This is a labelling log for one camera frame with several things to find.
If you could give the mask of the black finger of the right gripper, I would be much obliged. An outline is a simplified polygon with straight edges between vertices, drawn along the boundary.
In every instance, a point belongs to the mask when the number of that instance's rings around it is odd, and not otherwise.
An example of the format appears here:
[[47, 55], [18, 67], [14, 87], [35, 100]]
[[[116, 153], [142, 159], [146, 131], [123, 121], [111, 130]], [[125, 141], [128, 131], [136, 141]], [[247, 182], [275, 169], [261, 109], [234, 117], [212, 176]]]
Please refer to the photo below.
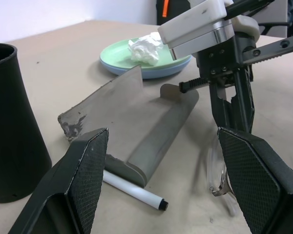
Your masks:
[[247, 133], [252, 132], [255, 114], [251, 90], [253, 78], [251, 66], [240, 68], [234, 74], [236, 95], [233, 97], [233, 113], [236, 129]]
[[235, 128], [231, 103], [227, 101], [226, 89], [218, 83], [209, 85], [212, 115], [218, 127]]

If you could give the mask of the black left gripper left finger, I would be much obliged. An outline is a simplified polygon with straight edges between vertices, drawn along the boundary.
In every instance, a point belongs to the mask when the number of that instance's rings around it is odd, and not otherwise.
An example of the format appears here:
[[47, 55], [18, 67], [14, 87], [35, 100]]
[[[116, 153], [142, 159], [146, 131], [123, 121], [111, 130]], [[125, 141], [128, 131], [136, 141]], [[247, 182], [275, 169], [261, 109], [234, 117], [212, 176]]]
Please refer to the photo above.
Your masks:
[[89, 234], [101, 194], [109, 132], [100, 128], [71, 142], [43, 176], [11, 234]]

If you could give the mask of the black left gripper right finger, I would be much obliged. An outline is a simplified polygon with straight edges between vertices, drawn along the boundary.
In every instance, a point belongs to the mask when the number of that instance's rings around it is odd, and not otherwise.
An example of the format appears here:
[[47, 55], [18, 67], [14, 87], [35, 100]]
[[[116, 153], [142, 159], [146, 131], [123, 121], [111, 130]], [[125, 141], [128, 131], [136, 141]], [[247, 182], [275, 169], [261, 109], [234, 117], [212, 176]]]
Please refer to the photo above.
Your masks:
[[230, 184], [253, 234], [293, 234], [293, 169], [263, 139], [220, 127]]

